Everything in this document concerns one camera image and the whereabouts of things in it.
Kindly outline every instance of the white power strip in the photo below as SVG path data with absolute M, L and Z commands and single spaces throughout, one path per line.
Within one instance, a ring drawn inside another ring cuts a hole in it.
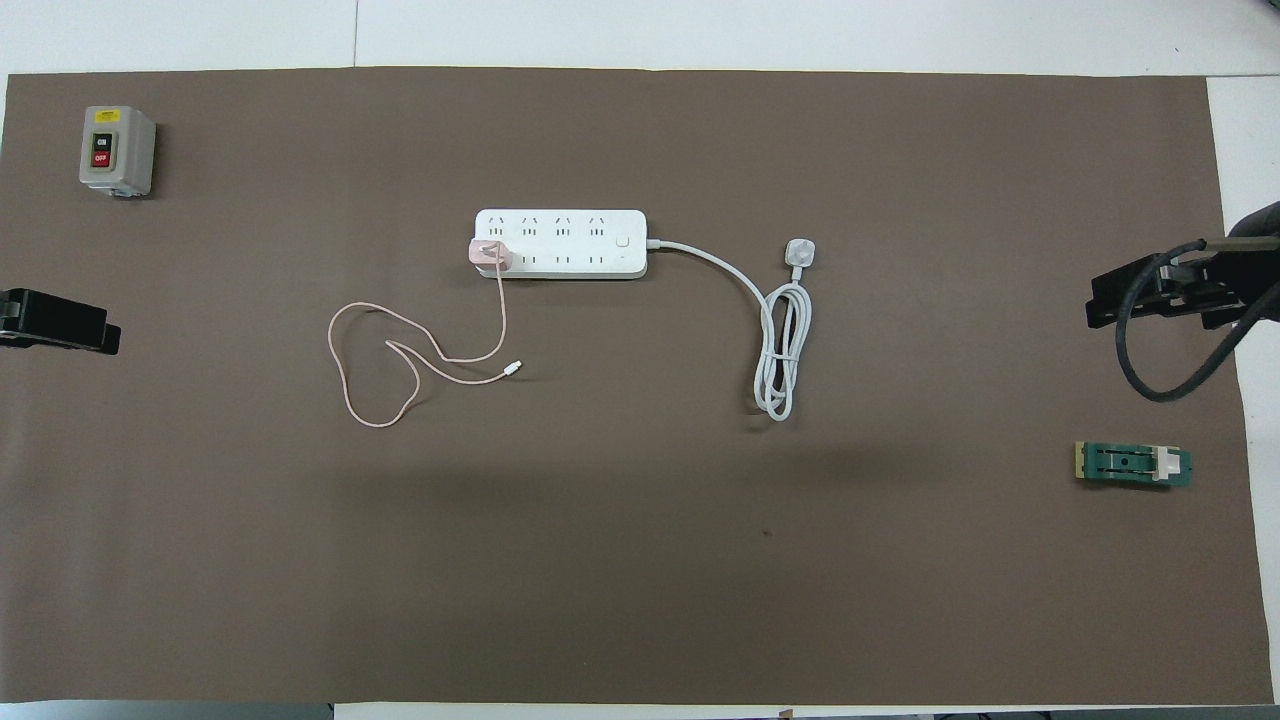
M 640 210 L 520 210 L 476 213 L 475 240 L 507 246 L 507 279 L 635 279 L 648 269 L 648 224 Z M 492 265 L 477 265 L 486 278 Z

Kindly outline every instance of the white table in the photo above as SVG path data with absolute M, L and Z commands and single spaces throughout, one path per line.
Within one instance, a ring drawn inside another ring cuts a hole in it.
M 351 65 L 1210 76 L 1224 228 L 1280 200 L 1280 10 L 1263 0 L 0 0 L 5 78 Z M 0 104 L 0 117 L 3 110 Z M 1152 246 L 1157 250 L 1164 247 Z M 1236 350 L 1236 361 L 1272 685 L 1280 688 L 1280 324 L 1258 325 Z M 338 715 L 692 719 L 781 710 L 517 707 L 353 705 L 339 706 Z

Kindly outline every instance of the black cable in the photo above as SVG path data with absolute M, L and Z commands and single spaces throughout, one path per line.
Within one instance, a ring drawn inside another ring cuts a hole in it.
M 1231 332 L 1222 338 L 1222 342 L 1213 348 L 1213 352 L 1204 359 L 1204 363 L 1202 363 L 1199 368 L 1196 368 L 1196 372 L 1192 373 L 1189 378 L 1172 389 L 1152 389 L 1151 386 L 1142 382 L 1142 378 L 1139 378 L 1138 373 L 1133 369 L 1133 361 L 1129 360 L 1129 338 L 1126 334 L 1129 331 L 1129 319 L 1133 315 L 1134 305 L 1138 304 L 1138 293 L 1142 292 L 1143 286 L 1146 286 L 1147 282 L 1156 275 L 1156 272 L 1167 265 L 1172 259 L 1197 250 L 1204 250 L 1203 240 L 1179 245 L 1169 252 L 1152 258 L 1151 263 L 1148 263 L 1147 266 L 1138 273 L 1138 277 L 1135 277 L 1129 284 L 1129 290 L 1124 293 L 1124 300 L 1120 302 L 1120 310 L 1116 315 L 1116 357 L 1120 360 L 1120 370 L 1124 373 L 1125 379 L 1129 380 L 1133 389 L 1138 391 L 1138 393 L 1147 400 L 1170 402 L 1190 395 L 1192 391 L 1198 388 L 1222 365 L 1222 363 L 1226 361 L 1228 356 L 1231 355 L 1231 351 L 1235 350 L 1235 346 L 1244 340 L 1245 333 L 1248 333 L 1249 329 L 1253 328 L 1260 319 L 1262 319 L 1262 313 L 1265 313 L 1271 304 L 1280 300 L 1280 282 L 1277 282 L 1262 293 L 1262 297 L 1258 297 L 1257 301 L 1249 306 L 1244 315 L 1240 316 L 1240 320 L 1235 324 L 1235 327 L 1231 328 Z

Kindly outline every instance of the pink charging cable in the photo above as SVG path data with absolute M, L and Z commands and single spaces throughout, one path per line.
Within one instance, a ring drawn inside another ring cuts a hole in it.
M 516 374 L 516 370 L 520 370 L 520 368 L 521 368 L 522 364 L 521 364 L 520 360 L 516 360 L 515 363 L 507 365 L 502 370 L 502 373 L 498 373 L 497 375 L 493 375 L 492 378 L 484 378 L 484 379 L 479 379 L 479 380 L 466 380 L 466 379 L 451 375 L 451 374 L 445 373 L 444 370 L 439 369 L 438 366 L 435 366 L 434 363 L 431 363 L 430 360 L 428 360 L 426 357 L 424 357 L 419 351 L 413 350 L 412 347 L 410 347 L 410 346 L 407 346 L 407 345 L 404 345 L 402 342 L 397 342 L 394 340 L 384 340 L 383 345 L 385 345 L 387 347 L 392 348 L 392 351 L 394 351 L 397 355 L 399 355 L 401 360 L 403 360 L 404 364 L 408 365 L 408 369 L 412 370 L 412 373 L 413 373 L 413 393 L 408 396 L 408 398 L 404 401 L 403 405 L 401 405 L 399 413 L 397 413 L 394 418 L 392 418 L 390 420 L 388 420 L 385 423 L 371 423 L 371 421 L 361 418 L 360 414 L 356 413 L 356 409 L 351 405 L 351 389 L 347 386 L 347 370 L 346 370 L 346 368 L 343 368 L 342 359 L 338 357 L 338 351 L 334 348 L 334 345 L 333 345 L 333 328 L 334 328 L 334 324 L 337 324 L 338 318 L 340 318 L 342 314 L 346 313 L 347 310 L 352 310 L 355 307 L 365 307 L 365 309 L 375 310 L 375 311 L 379 311 L 379 313 L 387 313 L 392 318 L 396 318 L 397 320 L 401 320 L 402 323 L 404 323 L 404 324 L 410 325 L 411 328 L 415 328 L 419 332 L 421 332 L 422 334 L 425 334 L 426 338 L 429 341 L 431 341 L 431 347 L 435 348 L 435 354 L 439 355 L 440 360 L 443 360 L 445 363 L 454 363 L 454 364 L 458 364 L 458 365 L 463 365 L 463 364 L 467 364 L 467 363 L 480 363 L 483 360 L 488 360 L 488 359 L 493 357 L 498 352 L 498 350 L 502 348 L 502 343 L 507 340 L 507 295 L 506 295 L 506 292 L 503 291 L 503 287 L 502 287 L 502 270 L 504 269 L 503 266 L 507 265 L 508 261 L 509 261 L 508 255 L 507 255 L 507 247 L 503 243 L 500 243 L 500 242 L 471 241 L 471 249 L 468 251 L 468 256 L 471 258 L 471 261 L 475 263 L 475 264 L 477 264 L 477 265 L 480 265 L 480 264 L 484 264 L 484 265 L 492 264 L 494 266 L 494 274 L 497 275 L 497 279 L 498 279 L 498 305 L 499 305 L 500 311 L 502 311 L 502 332 L 498 334 L 498 345 L 494 345 L 493 350 L 490 350 L 489 352 L 486 352 L 486 354 L 484 354 L 484 355 L 481 355 L 479 357 L 449 357 L 449 356 L 447 356 L 444 354 L 444 350 L 440 347 L 440 343 L 436 342 L 435 336 L 431 334 L 431 331 L 426 329 L 425 327 L 422 327 L 419 323 L 415 323 L 413 320 L 410 320 L 404 315 L 401 315 L 399 313 L 397 313 L 394 310 L 390 310 L 389 307 L 384 307 L 381 305 L 378 305 L 375 302 L 362 302 L 362 301 L 361 302 L 348 302 L 347 305 L 343 305 L 337 313 L 334 313 L 333 318 L 329 319 L 329 332 L 328 332 L 329 355 L 333 356 L 334 364 L 338 365 L 338 378 L 342 380 L 342 400 L 343 400 L 343 402 L 347 404 L 347 411 L 351 413 L 351 416 L 355 418 L 356 421 L 358 421 L 360 424 L 362 424 L 365 427 L 369 427 L 369 428 L 389 428 L 389 427 L 394 425 L 396 423 L 398 423 L 399 419 L 404 416 L 404 413 L 408 411 L 410 405 L 413 404 L 413 401 L 417 398 L 419 392 L 422 389 L 422 375 L 417 372 L 417 366 L 413 364 L 413 361 L 410 360 L 410 355 L 412 355 L 413 357 L 417 357 L 424 365 L 426 365 L 428 368 L 430 368 L 431 372 L 434 372 L 436 375 L 440 375 L 442 378 L 444 378 L 447 380 L 451 380 L 451 382 L 454 382 L 454 383 L 458 383 L 458 384 L 463 384 L 463 386 L 483 386 L 483 384 L 489 384 L 489 383 L 493 383 L 493 382 L 498 382 L 498 380 L 500 380 L 503 378 L 509 378 L 511 375 Z

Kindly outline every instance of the white plug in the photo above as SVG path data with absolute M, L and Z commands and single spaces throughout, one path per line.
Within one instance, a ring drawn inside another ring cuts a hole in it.
M 813 265 L 813 254 L 817 250 L 812 240 L 805 240 L 797 237 L 791 242 L 787 242 L 787 251 L 783 255 L 787 260 L 787 265 L 792 268 L 808 268 Z

